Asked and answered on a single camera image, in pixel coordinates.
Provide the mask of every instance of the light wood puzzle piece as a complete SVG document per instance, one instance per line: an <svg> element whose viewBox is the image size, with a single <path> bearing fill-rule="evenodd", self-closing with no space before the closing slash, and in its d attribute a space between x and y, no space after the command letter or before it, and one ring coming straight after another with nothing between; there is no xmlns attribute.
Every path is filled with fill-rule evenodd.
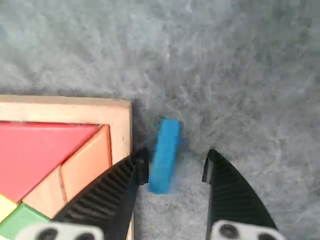
<svg viewBox="0 0 320 240"><path fill-rule="evenodd" d="M108 125L104 125L61 166L67 201L71 201L111 164L110 130Z"/></svg>
<svg viewBox="0 0 320 240"><path fill-rule="evenodd" d="M0 236L14 240L25 227L37 223L49 222L50 219L28 205L21 203L1 224Z"/></svg>
<svg viewBox="0 0 320 240"><path fill-rule="evenodd" d="M0 194L0 223L5 220L15 209L17 204Z"/></svg>
<svg viewBox="0 0 320 240"><path fill-rule="evenodd" d="M95 125L0 122L0 193L17 203L79 148Z"/></svg>
<svg viewBox="0 0 320 240"><path fill-rule="evenodd" d="M45 216L53 218L67 204L61 167L53 170L22 201Z"/></svg>
<svg viewBox="0 0 320 240"><path fill-rule="evenodd" d="M132 150L132 105L127 100L0 95L0 121L109 125L112 164ZM134 239L130 229L128 236Z"/></svg>

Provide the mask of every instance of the wooden puzzle tray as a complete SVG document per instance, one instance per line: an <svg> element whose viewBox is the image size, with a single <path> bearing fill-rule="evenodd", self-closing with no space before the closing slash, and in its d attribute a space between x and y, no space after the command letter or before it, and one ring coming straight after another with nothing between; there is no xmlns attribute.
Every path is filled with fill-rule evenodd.
<svg viewBox="0 0 320 240"><path fill-rule="evenodd" d="M0 240L49 221L131 150L129 101L0 95Z"/></svg>

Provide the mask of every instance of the puzzle piece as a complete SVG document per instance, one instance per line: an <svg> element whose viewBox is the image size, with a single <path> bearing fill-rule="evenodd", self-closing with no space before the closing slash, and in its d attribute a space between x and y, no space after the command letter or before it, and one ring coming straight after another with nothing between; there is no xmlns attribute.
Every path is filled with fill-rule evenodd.
<svg viewBox="0 0 320 240"><path fill-rule="evenodd" d="M4 236L0 236L0 240L9 240L9 239L5 238Z"/></svg>
<svg viewBox="0 0 320 240"><path fill-rule="evenodd" d="M67 203L61 167L53 170L23 200L38 212L53 218Z"/></svg>
<svg viewBox="0 0 320 240"><path fill-rule="evenodd" d="M37 223L49 222L49 218L28 205L21 203L1 224L0 236L14 240L25 227Z"/></svg>
<svg viewBox="0 0 320 240"><path fill-rule="evenodd" d="M104 125L61 166L67 201L112 165L110 128Z"/></svg>
<svg viewBox="0 0 320 240"><path fill-rule="evenodd" d="M0 194L0 223L15 209L17 204Z"/></svg>
<svg viewBox="0 0 320 240"><path fill-rule="evenodd" d="M0 193L19 202L96 129L95 125L0 122Z"/></svg>
<svg viewBox="0 0 320 240"><path fill-rule="evenodd" d="M148 189L154 194L168 194L176 167L181 123L164 119L158 133L156 151L150 169Z"/></svg>

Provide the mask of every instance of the screw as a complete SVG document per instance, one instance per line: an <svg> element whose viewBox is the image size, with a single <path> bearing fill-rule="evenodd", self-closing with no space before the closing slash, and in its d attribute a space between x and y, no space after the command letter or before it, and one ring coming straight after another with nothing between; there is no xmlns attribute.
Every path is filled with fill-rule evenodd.
<svg viewBox="0 0 320 240"><path fill-rule="evenodd" d="M56 236L58 234L58 231L54 228L47 228L40 232L40 234L37 236L36 240L55 240Z"/></svg>
<svg viewBox="0 0 320 240"><path fill-rule="evenodd" d="M276 240L276 238L268 233L261 233L258 236L258 240Z"/></svg>
<svg viewBox="0 0 320 240"><path fill-rule="evenodd" d="M228 239L236 239L239 237L237 228L231 224L224 224L220 227L220 234Z"/></svg>
<svg viewBox="0 0 320 240"><path fill-rule="evenodd" d="M95 240L95 236L91 233L83 233L79 235L75 240Z"/></svg>

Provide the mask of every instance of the fuzzy gray rug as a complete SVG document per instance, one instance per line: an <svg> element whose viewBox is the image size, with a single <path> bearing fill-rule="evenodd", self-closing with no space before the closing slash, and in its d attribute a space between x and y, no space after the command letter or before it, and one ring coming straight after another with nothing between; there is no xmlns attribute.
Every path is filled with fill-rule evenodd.
<svg viewBox="0 0 320 240"><path fill-rule="evenodd" d="M134 101L135 144L183 122L174 194L137 240L202 240L215 147L290 240L320 238L319 0L1 0L0 93Z"/></svg>

